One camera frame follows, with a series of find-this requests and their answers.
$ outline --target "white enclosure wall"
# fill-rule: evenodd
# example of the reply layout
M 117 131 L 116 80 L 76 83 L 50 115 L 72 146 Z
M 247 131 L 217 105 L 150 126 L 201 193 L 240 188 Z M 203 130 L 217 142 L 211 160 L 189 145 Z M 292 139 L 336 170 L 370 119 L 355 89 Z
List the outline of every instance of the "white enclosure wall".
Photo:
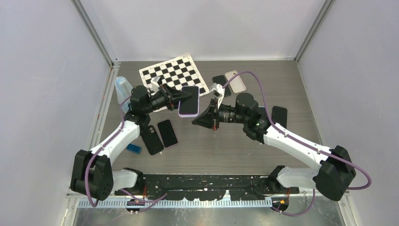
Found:
M 109 66 L 69 0 L 2 1 L 0 28 L 0 225 L 60 225 Z
M 335 1 L 300 70 L 323 142 L 370 173 L 351 192 L 362 225 L 398 225 L 399 2 Z M 365 183 L 358 172 L 356 182 Z
M 324 0 L 83 0 L 120 61 L 293 59 Z

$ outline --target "chessboard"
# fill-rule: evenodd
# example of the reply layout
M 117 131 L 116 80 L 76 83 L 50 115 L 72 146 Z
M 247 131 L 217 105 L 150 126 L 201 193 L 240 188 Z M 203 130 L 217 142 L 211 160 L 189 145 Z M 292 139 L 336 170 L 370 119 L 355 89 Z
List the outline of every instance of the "chessboard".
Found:
M 162 83 L 166 83 L 171 88 L 181 90 L 183 86 L 198 86 L 199 96 L 209 93 L 208 86 L 202 79 L 194 61 L 190 54 L 186 53 L 174 59 L 151 65 L 139 70 L 143 85 L 147 88 L 151 87 L 151 79 L 155 76 L 162 77 Z

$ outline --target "phone screen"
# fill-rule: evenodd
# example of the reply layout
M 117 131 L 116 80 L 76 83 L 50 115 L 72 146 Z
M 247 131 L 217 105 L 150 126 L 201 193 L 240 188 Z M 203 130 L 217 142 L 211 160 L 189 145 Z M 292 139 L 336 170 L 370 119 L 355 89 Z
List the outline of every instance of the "phone screen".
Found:
M 183 92 L 191 93 L 192 96 L 179 103 L 179 115 L 196 116 L 199 113 L 200 89 L 198 86 L 183 86 Z
M 165 147 L 171 147 L 177 144 L 177 137 L 175 132 L 173 131 L 170 120 L 159 122 L 158 129 L 160 131 L 163 145 Z

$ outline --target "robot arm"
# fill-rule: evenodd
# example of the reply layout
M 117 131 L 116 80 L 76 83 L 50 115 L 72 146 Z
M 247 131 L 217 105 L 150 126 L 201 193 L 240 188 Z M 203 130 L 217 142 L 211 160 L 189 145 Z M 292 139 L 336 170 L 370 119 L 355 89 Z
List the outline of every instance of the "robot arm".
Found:
M 76 153 L 71 178 L 73 191 L 86 194 L 85 170 L 89 160 L 93 158 L 93 153 L 100 149 L 102 150 L 95 156 L 88 175 L 91 197 L 103 201 L 111 192 L 121 188 L 140 191 L 143 187 L 139 183 L 142 181 L 139 175 L 141 172 L 134 169 L 112 172 L 112 164 L 130 142 L 143 134 L 150 123 L 149 113 L 165 106 L 172 111 L 178 107 L 179 101 L 191 97 L 190 93 L 161 84 L 159 77 L 152 79 L 152 90 L 157 91 L 153 96 L 144 86 L 134 87 L 130 97 L 130 110 L 125 114 L 125 121 L 96 147 Z
M 278 192 L 282 188 L 305 187 L 317 189 L 325 197 L 338 201 L 356 176 L 353 167 L 330 158 L 326 155 L 299 144 L 291 138 L 281 134 L 272 126 L 267 116 L 259 111 L 258 103 L 249 93 L 240 93 L 236 97 L 235 107 L 221 103 L 224 89 L 217 85 L 212 86 L 216 92 L 216 98 L 211 99 L 208 108 L 195 118 L 192 123 L 208 129 L 217 130 L 221 122 L 242 123 L 244 133 L 252 140 L 274 146 L 304 162 L 309 168 L 291 169 L 278 166 L 268 176 L 267 184 L 272 191 Z M 351 162 L 348 152 L 337 146 L 332 149 L 327 146 L 315 144 L 300 137 L 281 124 L 287 124 L 287 110 L 281 111 L 281 107 L 274 107 L 271 115 L 275 126 L 285 134 L 316 147 L 318 150 L 336 155 Z

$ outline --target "floor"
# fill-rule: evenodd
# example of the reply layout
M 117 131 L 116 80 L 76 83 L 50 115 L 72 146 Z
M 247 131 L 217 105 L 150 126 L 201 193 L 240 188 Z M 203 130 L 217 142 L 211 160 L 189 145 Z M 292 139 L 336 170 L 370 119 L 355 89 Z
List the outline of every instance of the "floor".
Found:
M 157 62 L 123 62 L 118 76 L 124 76 L 132 86 L 142 85 L 139 69 Z M 319 142 L 317 129 L 309 106 L 305 89 L 295 61 L 197 61 L 196 66 L 207 83 L 212 77 L 229 71 L 251 70 L 261 78 L 271 109 L 279 105 L 288 109 L 287 128 L 313 142 Z M 241 76 L 247 90 L 259 103 L 261 92 L 256 80 L 250 74 Z M 226 97 L 223 103 L 234 105 L 236 94 Z M 200 111 L 209 104 L 212 94 L 200 97 Z M 144 173 L 184 174 L 269 174 L 277 165 L 306 167 L 302 162 L 285 152 L 249 139 L 242 131 L 242 125 L 220 125 L 212 131 L 191 124 L 192 118 L 180 118 L 177 111 L 164 110 L 151 113 L 150 125 L 170 119 L 179 144 L 165 148 L 161 153 L 150 155 L 139 137 L 132 144 L 142 147 L 140 154 L 123 151 L 112 166 L 113 170 L 124 167 Z M 106 117 L 102 140 L 120 122 L 116 94 L 112 95 Z

